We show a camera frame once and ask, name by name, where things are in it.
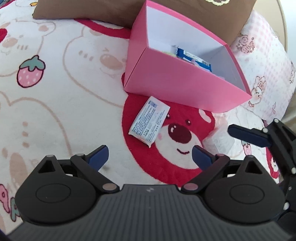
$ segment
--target bear nose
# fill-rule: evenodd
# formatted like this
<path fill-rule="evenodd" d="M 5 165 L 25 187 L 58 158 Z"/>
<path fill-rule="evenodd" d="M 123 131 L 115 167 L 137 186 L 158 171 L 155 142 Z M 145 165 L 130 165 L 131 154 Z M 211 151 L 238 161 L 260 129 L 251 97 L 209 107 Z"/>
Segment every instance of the bear nose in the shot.
<path fill-rule="evenodd" d="M 175 123 L 168 126 L 168 134 L 174 141 L 182 144 L 190 142 L 192 137 L 190 130 Z"/>
<path fill-rule="evenodd" d="M 100 61 L 104 66 L 112 70 L 119 70 L 123 68 L 123 64 L 110 54 L 103 54 L 100 57 Z"/>
<path fill-rule="evenodd" d="M 18 40 L 15 39 L 15 38 L 9 38 L 9 39 L 5 40 L 5 41 L 2 43 L 2 46 L 3 46 L 4 48 L 12 47 L 12 46 L 14 46 L 14 45 L 17 44 L 17 41 L 18 41 Z"/>

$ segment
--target blue package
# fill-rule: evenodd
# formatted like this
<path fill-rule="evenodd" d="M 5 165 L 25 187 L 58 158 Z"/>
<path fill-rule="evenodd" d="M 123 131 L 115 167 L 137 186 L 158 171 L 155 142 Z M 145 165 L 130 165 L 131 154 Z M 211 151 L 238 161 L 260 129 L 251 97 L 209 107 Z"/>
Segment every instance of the blue package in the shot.
<path fill-rule="evenodd" d="M 201 59 L 201 58 L 199 58 L 199 57 L 197 57 L 195 55 L 193 55 L 192 53 L 189 53 L 189 52 L 187 52 L 187 51 L 185 51 L 183 49 L 178 48 L 176 56 L 178 58 L 186 60 L 186 61 L 188 61 L 190 63 L 192 63 L 192 61 L 195 61 L 195 63 L 197 63 L 200 67 L 212 72 L 212 67 L 208 62 L 204 61 L 203 59 Z"/>

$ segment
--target strawberry print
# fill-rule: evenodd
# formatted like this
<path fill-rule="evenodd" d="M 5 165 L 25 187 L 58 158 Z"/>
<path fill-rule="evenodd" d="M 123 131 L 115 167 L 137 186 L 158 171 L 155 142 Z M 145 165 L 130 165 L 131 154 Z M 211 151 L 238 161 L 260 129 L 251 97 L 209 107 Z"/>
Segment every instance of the strawberry print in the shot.
<path fill-rule="evenodd" d="M 244 149 L 244 153 L 245 155 L 251 155 L 252 154 L 252 149 L 251 149 L 251 145 L 248 142 L 245 141 L 241 141 L 242 142 L 242 147 Z"/>
<path fill-rule="evenodd" d="M 23 88 L 32 87 L 41 80 L 44 70 L 45 63 L 39 59 L 38 55 L 35 55 L 20 65 L 17 83 Z"/>

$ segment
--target open box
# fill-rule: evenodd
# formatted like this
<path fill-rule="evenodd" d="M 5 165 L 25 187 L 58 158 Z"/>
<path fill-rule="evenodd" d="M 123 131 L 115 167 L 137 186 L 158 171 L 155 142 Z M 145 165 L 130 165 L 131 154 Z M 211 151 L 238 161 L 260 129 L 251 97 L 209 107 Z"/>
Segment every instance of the open box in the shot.
<path fill-rule="evenodd" d="M 209 62 L 212 73 L 164 53 L 175 53 L 176 46 Z M 124 89 L 215 113 L 251 99 L 239 64 L 223 40 L 152 1 L 144 3 L 132 27 Z"/>

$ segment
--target barcode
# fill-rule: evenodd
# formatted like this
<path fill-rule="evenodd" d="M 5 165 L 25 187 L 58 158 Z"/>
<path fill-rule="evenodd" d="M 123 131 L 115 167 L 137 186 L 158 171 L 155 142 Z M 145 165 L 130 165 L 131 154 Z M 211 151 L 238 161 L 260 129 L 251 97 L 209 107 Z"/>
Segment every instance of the barcode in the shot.
<path fill-rule="evenodd" d="M 157 107 L 157 104 L 155 104 L 152 100 L 148 101 L 148 104 L 153 106 L 154 108 Z"/>
<path fill-rule="evenodd" d="M 205 61 L 202 61 L 202 63 L 205 64 L 205 65 L 208 66 L 208 67 L 210 66 L 210 65 L 209 65 L 207 62 L 205 62 Z"/>

